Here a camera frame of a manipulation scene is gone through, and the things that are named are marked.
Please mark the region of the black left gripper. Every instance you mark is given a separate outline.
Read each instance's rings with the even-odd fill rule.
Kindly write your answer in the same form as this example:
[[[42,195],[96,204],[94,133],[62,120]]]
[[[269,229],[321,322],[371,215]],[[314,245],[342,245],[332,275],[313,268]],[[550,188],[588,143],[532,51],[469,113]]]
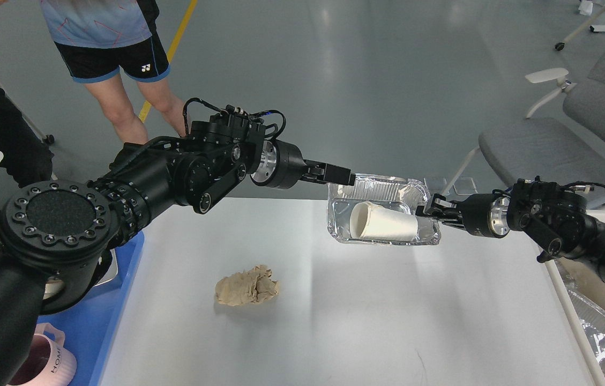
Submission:
[[[278,140],[265,140],[260,163],[251,180],[257,186],[287,190],[299,180],[354,186],[356,174],[348,168],[303,159],[297,146]]]

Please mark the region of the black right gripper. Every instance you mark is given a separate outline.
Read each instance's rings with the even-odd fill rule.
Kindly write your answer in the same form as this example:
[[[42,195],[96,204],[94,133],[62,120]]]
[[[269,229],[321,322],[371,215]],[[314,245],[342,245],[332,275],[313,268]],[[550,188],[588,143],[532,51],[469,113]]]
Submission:
[[[471,195],[462,202],[433,195],[430,208],[416,208],[416,216],[432,218],[471,235],[501,239],[510,232],[506,221],[509,206],[510,198],[499,194]]]

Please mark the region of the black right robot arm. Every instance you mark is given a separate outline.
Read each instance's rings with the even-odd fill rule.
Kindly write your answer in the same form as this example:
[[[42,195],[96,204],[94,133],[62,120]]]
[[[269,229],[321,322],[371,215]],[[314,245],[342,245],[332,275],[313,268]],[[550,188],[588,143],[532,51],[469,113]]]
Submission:
[[[524,232],[540,247],[539,262],[558,257],[578,261],[605,283],[605,223],[587,214],[586,199],[578,193],[593,187],[583,181],[559,185],[519,179],[506,191],[471,195],[463,201],[433,195],[415,214],[494,239],[510,231]]]

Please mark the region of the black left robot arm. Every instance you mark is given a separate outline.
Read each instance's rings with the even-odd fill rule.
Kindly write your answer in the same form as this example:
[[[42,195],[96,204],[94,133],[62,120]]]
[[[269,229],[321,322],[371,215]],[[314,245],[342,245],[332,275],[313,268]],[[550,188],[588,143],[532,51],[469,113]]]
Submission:
[[[214,114],[189,134],[124,144],[110,171],[87,183],[57,179],[13,195],[0,216],[0,385],[25,362],[40,315],[66,310],[107,269],[120,247],[173,205],[209,212],[246,176],[285,190],[298,181],[354,185],[350,169],[306,160],[279,140],[274,110],[247,113],[207,105]]]

